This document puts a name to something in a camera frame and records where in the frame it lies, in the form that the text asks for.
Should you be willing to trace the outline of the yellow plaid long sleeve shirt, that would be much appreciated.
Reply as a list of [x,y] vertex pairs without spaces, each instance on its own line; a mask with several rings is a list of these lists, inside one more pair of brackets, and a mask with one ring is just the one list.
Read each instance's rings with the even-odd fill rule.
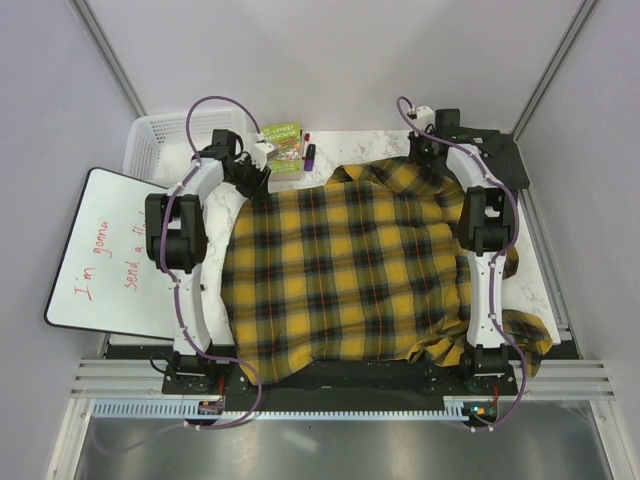
[[453,180],[394,157],[246,201],[221,280],[246,377],[274,384],[321,360],[458,365],[472,292],[463,200]]

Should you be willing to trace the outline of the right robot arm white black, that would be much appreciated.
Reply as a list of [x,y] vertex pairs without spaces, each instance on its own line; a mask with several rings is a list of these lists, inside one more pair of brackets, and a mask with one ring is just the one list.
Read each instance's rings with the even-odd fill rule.
[[401,115],[413,130],[437,146],[447,148],[445,165],[464,192],[457,237],[469,264],[472,300],[458,381],[477,394],[489,387],[494,376],[508,371],[508,345],[502,316],[502,279],[507,253],[519,235],[517,205],[472,144],[456,144],[427,132],[436,118],[429,107],[409,106]]

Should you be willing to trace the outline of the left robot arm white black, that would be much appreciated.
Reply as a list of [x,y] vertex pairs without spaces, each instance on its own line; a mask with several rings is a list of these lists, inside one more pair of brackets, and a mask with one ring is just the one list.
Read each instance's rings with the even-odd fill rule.
[[267,162],[276,147],[262,133],[245,145],[230,130],[212,132],[211,144],[197,150],[186,175],[166,194],[145,199],[146,253],[171,282],[177,355],[206,355],[212,337],[202,303],[201,272],[207,253],[205,201],[228,183],[247,199],[268,197]]

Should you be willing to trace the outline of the green treehouse book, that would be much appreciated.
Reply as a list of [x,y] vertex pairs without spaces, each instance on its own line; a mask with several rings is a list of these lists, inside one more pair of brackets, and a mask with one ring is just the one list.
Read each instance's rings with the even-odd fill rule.
[[264,126],[266,142],[276,147],[267,162],[273,181],[298,181],[303,176],[302,130],[297,122]]

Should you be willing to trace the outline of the purple highlighter marker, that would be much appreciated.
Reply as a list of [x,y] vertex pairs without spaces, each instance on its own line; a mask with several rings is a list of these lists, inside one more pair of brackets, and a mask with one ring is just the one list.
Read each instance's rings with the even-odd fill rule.
[[315,156],[316,156],[316,145],[310,143],[307,145],[305,156],[304,156],[304,171],[312,172],[315,164]]

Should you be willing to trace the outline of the red capped marker pen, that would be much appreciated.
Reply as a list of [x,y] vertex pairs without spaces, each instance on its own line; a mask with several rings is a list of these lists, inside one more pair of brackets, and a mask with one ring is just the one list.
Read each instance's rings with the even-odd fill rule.
[[302,161],[304,161],[305,157],[306,157],[306,149],[307,149],[307,145],[309,143],[309,139],[310,139],[310,133],[309,132],[304,132],[302,134],[302,143],[301,143],[301,158],[302,158]]

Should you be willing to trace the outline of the folded dark striped shirt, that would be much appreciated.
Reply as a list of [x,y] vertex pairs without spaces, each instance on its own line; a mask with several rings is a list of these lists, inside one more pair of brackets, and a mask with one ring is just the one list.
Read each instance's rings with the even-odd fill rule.
[[478,148],[485,165],[508,188],[514,191],[529,188],[530,180],[511,134],[498,130],[470,129],[460,136],[460,140]]

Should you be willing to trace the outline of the white plastic basket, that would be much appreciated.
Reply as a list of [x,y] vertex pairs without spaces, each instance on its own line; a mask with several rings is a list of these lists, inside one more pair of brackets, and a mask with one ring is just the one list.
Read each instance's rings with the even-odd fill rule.
[[246,115],[234,106],[198,107],[186,121],[185,112],[140,117],[131,126],[122,172],[130,177],[170,187],[189,170],[193,150],[186,133],[190,132],[198,149],[211,144],[212,131],[231,130],[243,137],[251,125]]

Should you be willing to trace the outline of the whiteboard with red writing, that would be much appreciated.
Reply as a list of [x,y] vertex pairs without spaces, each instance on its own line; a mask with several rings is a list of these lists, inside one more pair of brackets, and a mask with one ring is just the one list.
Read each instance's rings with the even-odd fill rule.
[[146,253],[144,202],[166,189],[102,168],[86,177],[44,320],[55,327],[170,340],[169,278]]

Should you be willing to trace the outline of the right aluminium corner post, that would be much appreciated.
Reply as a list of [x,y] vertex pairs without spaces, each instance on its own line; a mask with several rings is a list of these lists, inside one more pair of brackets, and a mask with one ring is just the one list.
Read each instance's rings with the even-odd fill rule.
[[512,129],[516,141],[523,136],[599,3],[599,0],[579,3]]

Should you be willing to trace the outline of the aluminium corner post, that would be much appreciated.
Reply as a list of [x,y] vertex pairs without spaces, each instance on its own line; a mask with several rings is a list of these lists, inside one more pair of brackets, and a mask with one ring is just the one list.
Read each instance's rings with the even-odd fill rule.
[[86,0],[70,0],[70,6],[83,25],[107,71],[121,93],[131,113],[136,117],[147,115],[147,110],[118,55],[105,33],[97,14]]
[[599,0],[579,3],[512,129],[516,141],[523,136],[599,3]]

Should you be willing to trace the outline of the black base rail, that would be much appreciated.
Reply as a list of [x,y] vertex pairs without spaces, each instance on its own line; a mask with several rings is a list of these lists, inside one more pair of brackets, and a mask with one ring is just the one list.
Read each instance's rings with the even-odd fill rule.
[[[144,360],[164,375],[166,394],[223,394],[237,408],[254,404],[257,388],[239,366],[218,364],[207,372],[188,360],[179,372],[168,368],[169,346],[109,346],[107,360]],[[421,356],[406,361],[314,361],[301,371],[262,390],[259,408],[328,407],[356,410],[368,408],[422,407],[444,404],[446,396],[506,397],[518,392],[518,371],[502,376],[464,378],[456,367],[438,367]]]

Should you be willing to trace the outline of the left aluminium corner post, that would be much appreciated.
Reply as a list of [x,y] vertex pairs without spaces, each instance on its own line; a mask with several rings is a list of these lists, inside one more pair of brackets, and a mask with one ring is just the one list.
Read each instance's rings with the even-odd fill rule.
[[70,0],[70,6],[83,25],[107,71],[121,93],[131,113],[136,117],[147,115],[147,110],[118,55],[105,33],[97,14],[86,0]]

